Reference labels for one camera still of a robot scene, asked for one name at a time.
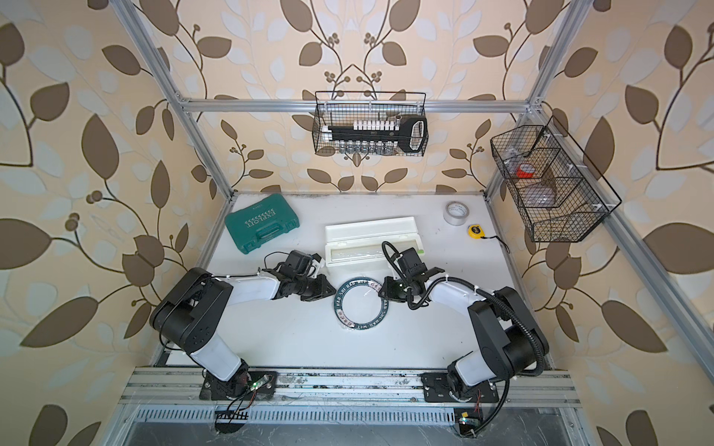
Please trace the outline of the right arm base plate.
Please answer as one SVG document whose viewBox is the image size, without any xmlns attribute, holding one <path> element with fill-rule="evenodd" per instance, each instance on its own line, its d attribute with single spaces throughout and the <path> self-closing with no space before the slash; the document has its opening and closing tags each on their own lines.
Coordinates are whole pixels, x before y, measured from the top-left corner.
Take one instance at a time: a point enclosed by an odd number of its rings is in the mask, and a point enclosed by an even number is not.
<svg viewBox="0 0 714 446">
<path fill-rule="evenodd" d="M 497 403 L 498 389 L 483 381 L 474 386 L 462 382 L 455 373 L 430 372 L 420 376 L 427 403 Z"/>
</svg>

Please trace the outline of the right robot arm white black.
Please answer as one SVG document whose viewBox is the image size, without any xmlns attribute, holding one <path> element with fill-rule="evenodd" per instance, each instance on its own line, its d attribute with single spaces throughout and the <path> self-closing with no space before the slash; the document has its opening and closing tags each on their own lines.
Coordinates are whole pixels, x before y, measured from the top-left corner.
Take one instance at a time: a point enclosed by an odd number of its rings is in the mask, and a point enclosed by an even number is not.
<svg viewBox="0 0 714 446">
<path fill-rule="evenodd" d="M 477 349 L 447 366 L 452 392 L 545 371 L 549 344 L 515 289 L 489 292 L 444 269 L 428 268 L 414 248 L 400 252 L 393 243 L 384 242 L 381 250 L 396 274 L 384 279 L 382 299 L 405 303 L 409 310 L 437 303 L 470 319 Z"/>
</svg>

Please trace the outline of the white plastic wrap dispenser box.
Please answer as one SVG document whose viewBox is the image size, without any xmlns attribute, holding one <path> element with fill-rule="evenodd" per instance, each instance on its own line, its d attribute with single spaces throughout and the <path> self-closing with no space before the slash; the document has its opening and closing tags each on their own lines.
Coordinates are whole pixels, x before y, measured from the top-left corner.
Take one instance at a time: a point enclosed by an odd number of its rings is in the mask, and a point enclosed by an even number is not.
<svg viewBox="0 0 714 446">
<path fill-rule="evenodd" d="M 325 227 L 325 264 L 342 267 L 384 260 L 381 245 L 389 242 L 398 252 L 414 248 L 424 254 L 414 217 L 396 217 Z"/>
</svg>

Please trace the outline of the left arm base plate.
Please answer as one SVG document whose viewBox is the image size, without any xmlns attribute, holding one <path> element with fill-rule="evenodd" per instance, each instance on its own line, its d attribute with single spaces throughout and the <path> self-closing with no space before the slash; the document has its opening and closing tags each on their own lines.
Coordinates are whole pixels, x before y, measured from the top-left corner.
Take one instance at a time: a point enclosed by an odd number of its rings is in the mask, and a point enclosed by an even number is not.
<svg viewBox="0 0 714 446">
<path fill-rule="evenodd" d="M 221 381 L 208 371 L 203 373 L 199 399 L 202 401 L 235 401 L 256 395 L 271 399 L 276 390 L 275 371 L 238 371 L 228 381 Z"/>
</svg>

